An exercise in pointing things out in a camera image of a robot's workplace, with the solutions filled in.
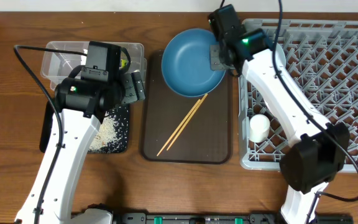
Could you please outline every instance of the dark brown tray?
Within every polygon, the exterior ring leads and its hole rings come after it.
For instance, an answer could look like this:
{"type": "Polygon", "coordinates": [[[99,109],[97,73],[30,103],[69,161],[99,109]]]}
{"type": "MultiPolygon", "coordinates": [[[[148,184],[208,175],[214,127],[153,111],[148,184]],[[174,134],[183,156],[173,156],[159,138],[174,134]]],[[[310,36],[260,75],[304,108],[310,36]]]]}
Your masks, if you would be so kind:
{"type": "Polygon", "coordinates": [[[141,152],[151,161],[222,164],[231,154],[231,82],[227,75],[208,94],[169,151],[157,153],[198,98],[173,92],[161,73],[163,50],[154,53],[147,74],[141,152]]]}

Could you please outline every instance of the blue bowl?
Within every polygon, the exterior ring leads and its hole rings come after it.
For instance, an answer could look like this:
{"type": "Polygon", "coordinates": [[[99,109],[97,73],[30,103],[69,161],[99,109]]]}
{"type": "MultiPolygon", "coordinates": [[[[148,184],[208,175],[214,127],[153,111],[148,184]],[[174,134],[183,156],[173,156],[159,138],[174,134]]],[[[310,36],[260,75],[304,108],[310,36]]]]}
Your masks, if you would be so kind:
{"type": "Polygon", "coordinates": [[[216,44],[213,33],[204,29],[186,30],[174,37],[162,56],[165,83],[187,97],[202,96],[215,89],[224,76],[224,70],[211,70],[209,46],[216,44]]]}

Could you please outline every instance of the wooden chopstick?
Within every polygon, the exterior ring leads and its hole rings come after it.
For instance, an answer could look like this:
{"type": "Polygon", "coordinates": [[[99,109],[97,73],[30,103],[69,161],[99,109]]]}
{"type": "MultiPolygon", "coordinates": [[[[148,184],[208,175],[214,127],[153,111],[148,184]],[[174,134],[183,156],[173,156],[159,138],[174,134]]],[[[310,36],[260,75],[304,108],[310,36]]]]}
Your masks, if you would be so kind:
{"type": "Polygon", "coordinates": [[[204,95],[204,97],[201,99],[200,103],[197,105],[196,109],[193,110],[193,112],[191,113],[190,117],[187,119],[187,121],[185,122],[185,124],[180,128],[178,134],[175,136],[175,138],[173,138],[171,144],[168,146],[167,151],[171,148],[171,146],[173,145],[173,143],[177,140],[177,138],[179,137],[180,133],[184,130],[184,128],[186,127],[187,123],[189,123],[189,121],[191,120],[191,118],[193,117],[193,115],[197,112],[198,108],[201,106],[201,104],[204,102],[206,96],[208,96],[208,93],[206,93],[204,95]]]}
{"type": "Polygon", "coordinates": [[[192,109],[189,111],[189,113],[187,113],[187,115],[185,116],[185,118],[183,118],[183,120],[181,121],[181,123],[179,124],[179,126],[176,128],[176,130],[171,134],[171,136],[168,138],[168,140],[166,141],[166,143],[164,144],[164,146],[162,146],[161,150],[158,152],[157,156],[160,155],[160,153],[164,150],[165,146],[167,146],[167,144],[169,143],[169,141],[171,141],[172,137],[174,137],[174,135],[178,132],[178,130],[180,129],[180,127],[183,125],[183,123],[187,120],[187,118],[190,116],[190,114],[194,111],[194,109],[197,107],[197,105],[201,102],[201,100],[197,100],[196,104],[194,104],[194,106],[192,107],[192,109]]]}

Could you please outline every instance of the dish rack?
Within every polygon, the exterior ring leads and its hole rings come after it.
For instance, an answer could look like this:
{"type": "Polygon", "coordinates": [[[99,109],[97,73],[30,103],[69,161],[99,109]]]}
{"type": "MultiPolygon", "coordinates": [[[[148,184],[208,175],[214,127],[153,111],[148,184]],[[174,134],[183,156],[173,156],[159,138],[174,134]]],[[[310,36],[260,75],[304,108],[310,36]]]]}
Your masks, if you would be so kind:
{"type": "MultiPolygon", "coordinates": [[[[262,28],[273,39],[277,19],[246,19],[247,30],[262,28]]],[[[282,21],[278,43],[287,70],[312,104],[333,124],[344,122],[351,139],[348,151],[358,163],[358,21],[282,21]]],[[[245,169],[280,170],[290,148],[282,127],[262,96],[244,76],[239,79],[239,150],[245,169]],[[249,141],[249,120],[255,114],[270,119],[264,142],[249,141]]],[[[346,161],[343,172],[355,172],[346,161]]]]}

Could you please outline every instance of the wooden surface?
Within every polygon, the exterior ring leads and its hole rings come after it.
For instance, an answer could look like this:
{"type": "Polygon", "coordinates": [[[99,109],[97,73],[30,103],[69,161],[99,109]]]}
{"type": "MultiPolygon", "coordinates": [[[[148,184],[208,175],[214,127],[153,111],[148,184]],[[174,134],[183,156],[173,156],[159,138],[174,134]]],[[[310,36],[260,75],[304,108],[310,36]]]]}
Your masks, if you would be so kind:
{"type": "MultiPolygon", "coordinates": [[[[24,203],[42,157],[38,149],[46,99],[13,53],[14,44],[44,47],[51,40],[140,42],[149,58],[179,32],[208,29],[207,13],[0,13],[0,222],[12,222],[24,203]]],[[[242,18],[276,18],[277,13],[247,13],[242,18]]],[[[285,13],[289,19],[358,20],[358,14],[285,13]]],[[[39,73],[43,53],[23,50],[39,73]]],[[[233,102],[238,90],[233,88],[233,102]]],[[[287,184],[279,172],[249,171],[239,165],[238,105],[232,111],[232,158],[224,165],[166,164],[146,161],[139,153],[142,103],[132,107],[128,150],[88,155],[75,193],[73,211],[92,203],[153,213],[249,213],[279,211],[287,184]]],[[[339,174],[328,192],[358,193],[355,174],[339,174]]],[[[350,213],[358,223],[358,202],[322,198],[320,213],[350,213]]]]}

